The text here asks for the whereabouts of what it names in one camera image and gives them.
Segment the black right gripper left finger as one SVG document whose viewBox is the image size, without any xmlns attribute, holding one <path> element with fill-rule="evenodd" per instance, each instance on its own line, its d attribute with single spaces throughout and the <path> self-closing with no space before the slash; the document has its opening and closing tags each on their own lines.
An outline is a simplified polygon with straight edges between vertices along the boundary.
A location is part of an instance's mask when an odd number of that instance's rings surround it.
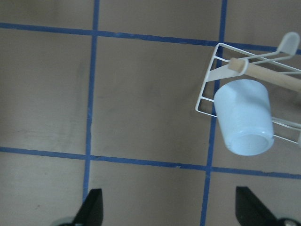
<svg viewBox="0 0 301 226">
<path fill-rule="evenodd" d="M 101 226 L 103 223 L 102 189 L 91 189 L 81 205 L 72 226 Z"/>
</svg>

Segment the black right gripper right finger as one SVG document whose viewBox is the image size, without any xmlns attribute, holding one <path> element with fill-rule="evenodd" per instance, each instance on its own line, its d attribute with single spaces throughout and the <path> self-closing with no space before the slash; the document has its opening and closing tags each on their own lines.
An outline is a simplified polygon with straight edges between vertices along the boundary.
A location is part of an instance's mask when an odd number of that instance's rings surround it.
<svg viewBox="0 0 301 226">
<path fill-rule="evenodd" d="M 247 186 L 236 187 L 235 215 L 241 226 L 277 225 L 277 218 Z"/>
</svg>

